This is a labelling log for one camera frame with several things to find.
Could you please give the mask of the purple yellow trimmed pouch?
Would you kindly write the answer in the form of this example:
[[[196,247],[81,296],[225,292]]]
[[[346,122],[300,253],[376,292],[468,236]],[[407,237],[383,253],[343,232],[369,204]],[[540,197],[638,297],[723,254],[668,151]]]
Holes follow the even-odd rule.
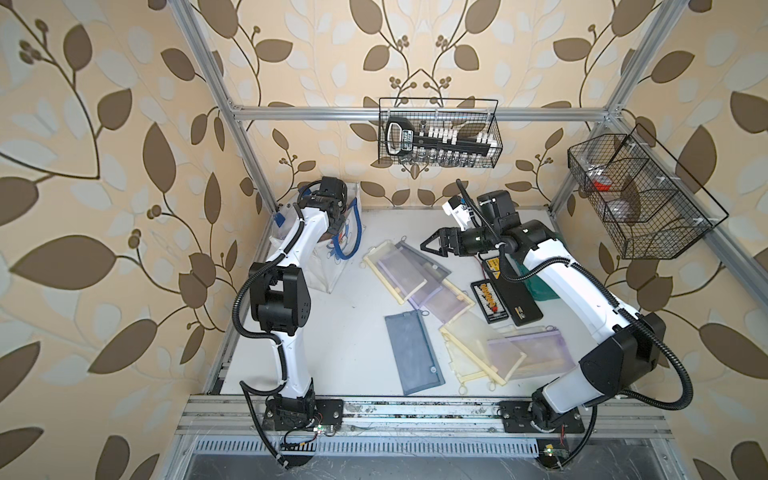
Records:
[[[467,313],[475,302],[449,280],[443,280],[440,288],[420,307],[442,324]]]

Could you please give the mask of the white canvas tote bag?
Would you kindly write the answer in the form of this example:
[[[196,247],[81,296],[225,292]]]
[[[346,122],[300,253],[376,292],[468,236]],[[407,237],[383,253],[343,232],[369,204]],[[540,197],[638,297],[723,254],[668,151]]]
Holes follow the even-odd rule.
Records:
[[[308,286],[324,293],[334,289],[347,262],[358,251],[364,231],[361,188],[355,183],[345,184],[348,198],[342,219],[330,225],[324,212],[315,208],[302,209],[305,230],[302,239],[288,255],[291,262],[300,262]],[[280,247],[286,245],[296,233],[294,225],[298,215],[295,208],[299,206],[299,189],[292,201],[281,206],[274,216],[269,237],[271,255],[277,254]]]

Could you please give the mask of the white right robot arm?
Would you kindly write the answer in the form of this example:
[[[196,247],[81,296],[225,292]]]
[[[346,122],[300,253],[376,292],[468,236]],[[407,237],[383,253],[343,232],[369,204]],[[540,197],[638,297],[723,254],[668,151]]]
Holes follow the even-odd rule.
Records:
[[[500,276],[513,283],[541,278],[586,326],[597,345],[577,366],[536,390],[529,411],[532,424],[551,431],[579,407],[624,395],[646,405],[680,411],[694,398],[693,382],[683,362],[664,343],[666,325],[656,314],[641,314],[620,300],[579,264],[555,233],[538,220],[522,222],[506,191],[493,191],[472,201],[465,190],[444,205],[456,221],[425,239],[422,251],[447,257],[499,255]],[[682,392],[662,401],[632,390],[665,358],[676,371]]]

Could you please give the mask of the green plastic tool case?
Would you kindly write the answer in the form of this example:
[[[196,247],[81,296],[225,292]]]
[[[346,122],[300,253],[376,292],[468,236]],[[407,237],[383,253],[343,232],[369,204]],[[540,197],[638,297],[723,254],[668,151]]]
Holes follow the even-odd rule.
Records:
[[[524,281],[526,288],[531,293],[533,299],[537,302],[544,302],[558,299],[556,291],[542,277],[543,273],[550,271],[549,268],[541,270],[536,275],[530,274],[530,270],[537,267],[542,262],[555,257],[568,256],[566,245],[559,235],[544,240],[545,246],[537,244],[531,246],[525,252],[518,254],[518,269],[521,275],[528,275],[529,278]]]

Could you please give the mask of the yellow trimmed mesh pouch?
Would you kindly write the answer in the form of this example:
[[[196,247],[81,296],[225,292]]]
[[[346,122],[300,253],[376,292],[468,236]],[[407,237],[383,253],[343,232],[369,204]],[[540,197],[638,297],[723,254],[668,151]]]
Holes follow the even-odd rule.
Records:
[[[487,378],[506,385],[528,355],[483,319],[466,312],[439,328],[450,357],[450,366],[461,385]]]

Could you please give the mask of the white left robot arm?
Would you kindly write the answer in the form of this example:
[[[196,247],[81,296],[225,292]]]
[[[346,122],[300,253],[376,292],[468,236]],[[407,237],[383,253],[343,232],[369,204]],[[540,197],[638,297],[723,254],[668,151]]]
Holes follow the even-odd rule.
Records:
[[[246,339],[270,341],[279,368],[275,388],[258,390],[241,381],[241,389],[249,396],[269,397],[267,411],[288,428],[308,425],[316,415],[302,332],[311,296],[302,267],[321,237],[344,225],[346,205],[347,186],[338,178],[323,177],[300,189],[293,204],[297,218],[287,237],[266,262],[251,266],[235,297],[235,330]]]

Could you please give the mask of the black yellow battery pack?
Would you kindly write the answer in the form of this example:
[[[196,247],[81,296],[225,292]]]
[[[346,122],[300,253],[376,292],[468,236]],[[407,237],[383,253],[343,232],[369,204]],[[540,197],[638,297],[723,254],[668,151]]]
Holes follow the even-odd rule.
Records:
[[[523,283],[510,282],[500,273],[499,257],[477,257],[483,279],[471,283],[472,292],[489,324],[510,320],[522,327],[544,315]]]

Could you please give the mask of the grey blue mesh pouch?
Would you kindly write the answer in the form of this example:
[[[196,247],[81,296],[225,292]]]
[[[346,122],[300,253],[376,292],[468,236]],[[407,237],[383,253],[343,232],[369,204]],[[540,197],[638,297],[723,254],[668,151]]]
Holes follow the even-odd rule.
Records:
[[[422,314],[411,310],[384,318],[405,396],[445,384]]]

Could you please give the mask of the red item in basket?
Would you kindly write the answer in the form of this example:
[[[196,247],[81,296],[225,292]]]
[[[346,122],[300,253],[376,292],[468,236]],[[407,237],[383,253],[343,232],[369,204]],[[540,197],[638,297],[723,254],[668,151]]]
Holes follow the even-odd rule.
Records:
[[[590,169],[585,175],[592,191],[608,192],[612,189],[613,179],[603,167]]]

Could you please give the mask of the black socket tool set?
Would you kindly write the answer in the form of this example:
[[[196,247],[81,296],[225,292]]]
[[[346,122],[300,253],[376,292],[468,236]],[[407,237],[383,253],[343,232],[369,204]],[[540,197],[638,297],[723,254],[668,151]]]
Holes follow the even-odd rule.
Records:
[[[500,154],[503,146],[486,132],[474,137],[460,137],[452,128],[435,127],[424,122],[414,124],[405,117],[390,117],[385,125],[382,145],[389,155],[408,156],[425,153],[466,154],[467,156],[493,157]]]

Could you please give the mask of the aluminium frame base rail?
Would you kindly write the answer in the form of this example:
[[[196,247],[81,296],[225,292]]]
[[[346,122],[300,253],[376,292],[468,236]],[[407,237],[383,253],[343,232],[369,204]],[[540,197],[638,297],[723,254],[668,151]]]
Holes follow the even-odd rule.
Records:
[[[590,417],[581,410],[565,426],[542,433],[514,422],[497,398],[352,396],[342,410],[323,413],[319,433],[286,438],[293,456],[533,458],[548,446],[556,452],[574,447]],[[177,426],[171,459],[266,451],[243,397],[194,395]]]

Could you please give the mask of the grey dark trimmed pouch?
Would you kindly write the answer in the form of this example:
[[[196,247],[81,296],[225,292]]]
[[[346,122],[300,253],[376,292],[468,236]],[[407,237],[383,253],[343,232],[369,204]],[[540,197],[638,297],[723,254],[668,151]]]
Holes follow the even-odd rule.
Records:
[[[424,273],[429,274],[437,282],[442,282],[451,274],[450,270],[405,241],[401,240],[395,246],[413,265],[419,267]]]

